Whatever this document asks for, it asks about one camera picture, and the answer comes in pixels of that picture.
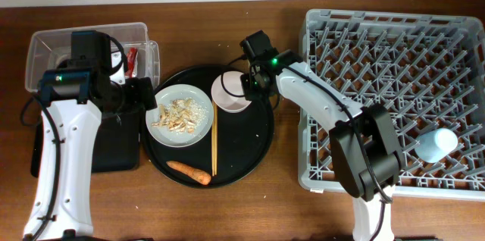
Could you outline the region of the red snack wrapper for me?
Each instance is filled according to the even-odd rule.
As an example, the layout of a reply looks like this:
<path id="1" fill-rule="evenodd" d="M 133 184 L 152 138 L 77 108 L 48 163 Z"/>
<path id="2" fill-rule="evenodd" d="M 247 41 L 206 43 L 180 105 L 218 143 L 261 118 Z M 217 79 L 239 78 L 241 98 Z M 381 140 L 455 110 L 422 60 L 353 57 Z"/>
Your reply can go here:
<path id="1" fill-rule="evenodd" d="M 130 48 L 127 53 L 127 66 L 128 71 L 125 73 L 125 78 L 134 78 L 137 76 L 137 56 L 138 56 L 138 49 L 137 48 Z"/>

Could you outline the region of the white pink bowl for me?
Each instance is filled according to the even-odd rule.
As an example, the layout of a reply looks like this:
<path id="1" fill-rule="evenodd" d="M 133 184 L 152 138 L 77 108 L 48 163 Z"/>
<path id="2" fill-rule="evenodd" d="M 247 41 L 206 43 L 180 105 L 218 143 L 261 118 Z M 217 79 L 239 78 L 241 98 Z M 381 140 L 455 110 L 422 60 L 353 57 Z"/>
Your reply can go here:
<path id="1" fill-rule="evenodd" d="M 243 96 L 243 86 L 240 77 L 243 72 L 227 71 L 219 75 L 211 86 L 211 97 L 215 104 L 229 113 L 239 113 L 251 104 Z"/>

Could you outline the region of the wooden chopstick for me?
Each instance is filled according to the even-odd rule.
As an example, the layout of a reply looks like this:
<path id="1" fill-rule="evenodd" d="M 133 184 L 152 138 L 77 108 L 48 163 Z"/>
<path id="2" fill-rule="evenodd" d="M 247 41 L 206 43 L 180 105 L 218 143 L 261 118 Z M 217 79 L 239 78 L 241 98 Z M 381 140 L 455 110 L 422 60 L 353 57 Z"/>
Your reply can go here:
<path id="1" fill-rule="evenodd" d="M 211 147 L 211 156 L 212 156 L 212 176 L 215 177 L 217 175 L 217 104 L 215 101 L 212 101 L 214 118 L 212 124 L 212 147 Z"/>
<path id="2" fill-rule="evenodd" d="M 216 164 L 215 164 L 215 156 L 216 156 L 216 118 L 217 118 L 217 108 L 214 100 L 212 100 L 212 109 L 213 109 L 213 120 L 211 125 L 211 175 L 214 177 L 216 175 Z"/>

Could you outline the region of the food scraps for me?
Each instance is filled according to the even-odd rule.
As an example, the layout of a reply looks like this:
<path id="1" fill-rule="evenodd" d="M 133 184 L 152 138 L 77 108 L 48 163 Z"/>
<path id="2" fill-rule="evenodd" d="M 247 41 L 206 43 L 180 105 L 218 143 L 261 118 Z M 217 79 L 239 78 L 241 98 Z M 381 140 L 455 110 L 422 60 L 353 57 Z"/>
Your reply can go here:
<path id="1" fill-rule="evenodd" d="M 153 127 L 162 127 L 172 133 L 192 134 L 207 117 L 207 111 L 192 98 L 174 99 L 158 106 L 158 119 Z"/>

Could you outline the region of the grey plate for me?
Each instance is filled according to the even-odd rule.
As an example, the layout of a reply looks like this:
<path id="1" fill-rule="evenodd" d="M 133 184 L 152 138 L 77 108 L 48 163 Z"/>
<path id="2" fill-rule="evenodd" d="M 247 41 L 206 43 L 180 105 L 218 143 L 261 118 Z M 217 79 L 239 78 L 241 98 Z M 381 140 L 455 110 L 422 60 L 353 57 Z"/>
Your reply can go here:
<path id="1" fill-rule="evenodd" d="M 189 133 L 172 133 L 162 127 L 153 127 L 151 123 L 158 119 L 158 106 L 167 105 L 174 99 L 192 98 L 196 100 L 203 108 L 206 109 L 207 117 L 202 124 L 196 128 L 192 134 Z M 149 134 L 164 146 L 183 148 L 197 143 L 211 129 L 213 120 L 212 101 L 200 88 L 187 84 L 176 84 L 165 87 L 155 94 L 157 108 L 149 110 L 145 114 L 145 123 L 148 127 Z"/>

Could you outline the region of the orange carrot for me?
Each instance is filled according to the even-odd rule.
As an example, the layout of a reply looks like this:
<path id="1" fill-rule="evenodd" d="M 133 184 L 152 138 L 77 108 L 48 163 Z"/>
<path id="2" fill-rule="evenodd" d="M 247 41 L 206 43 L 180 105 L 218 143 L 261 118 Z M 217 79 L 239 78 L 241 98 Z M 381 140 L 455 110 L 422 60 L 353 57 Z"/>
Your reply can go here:
<path id="1" fill-rule="evenodd" d="M 185 174 L 186 176 L 195 180 L 197 183 L 208 185 L 211 182 L 211 175 L 205 171 L 190 167 L 189 165 L 180 163 L 178 161 L 167 161 L 166 164 L 168 167 Z"/>

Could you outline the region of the light blue cup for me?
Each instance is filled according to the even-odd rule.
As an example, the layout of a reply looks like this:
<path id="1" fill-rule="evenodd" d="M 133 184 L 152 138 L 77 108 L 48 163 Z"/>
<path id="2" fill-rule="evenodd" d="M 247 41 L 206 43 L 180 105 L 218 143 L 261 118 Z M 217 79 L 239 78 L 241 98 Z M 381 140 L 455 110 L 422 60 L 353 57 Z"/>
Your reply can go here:
<path id="1" fill-rule="evenodd" d="M 446 128 L 422 134 L 416 140 L 419 144 L 415 148 L 415 153 L 427 163 L 438 162 L 458 146 L 458 137 L 453 131 Z"/>

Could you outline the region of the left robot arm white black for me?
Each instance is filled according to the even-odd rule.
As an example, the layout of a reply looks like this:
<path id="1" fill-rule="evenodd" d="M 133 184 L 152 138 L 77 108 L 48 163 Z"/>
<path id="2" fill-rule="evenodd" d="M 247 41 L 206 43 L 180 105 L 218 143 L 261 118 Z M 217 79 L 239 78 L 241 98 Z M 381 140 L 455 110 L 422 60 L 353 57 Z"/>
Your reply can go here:
<path id="1" fill-rule="evenodd" d="M 152 81 L 118 85 L 90 69 L 47 70 L 34 100 L 42 109 L 42 157 L 25 240 L 93 234 L 89 203 L 92 155 L 104 113 L 155 108 Z"/>

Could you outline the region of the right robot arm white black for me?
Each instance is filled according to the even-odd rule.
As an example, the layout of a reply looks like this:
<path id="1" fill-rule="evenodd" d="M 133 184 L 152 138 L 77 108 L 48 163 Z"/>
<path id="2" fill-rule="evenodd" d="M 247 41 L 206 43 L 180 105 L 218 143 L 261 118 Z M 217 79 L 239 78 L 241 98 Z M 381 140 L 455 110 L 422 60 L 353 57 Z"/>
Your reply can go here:
<path id="1" fill-rule="evenodd" d="M 352 197 L 353 239 L 393 240 L 392 194 L 404 157 L 388 110 L 344 96 L 294 52 L 246 49 L 242 59 L 249 63 L 249 73 L 241 78 L 246 99 L 281 95 L 327 133 L 335 178 Z"/>

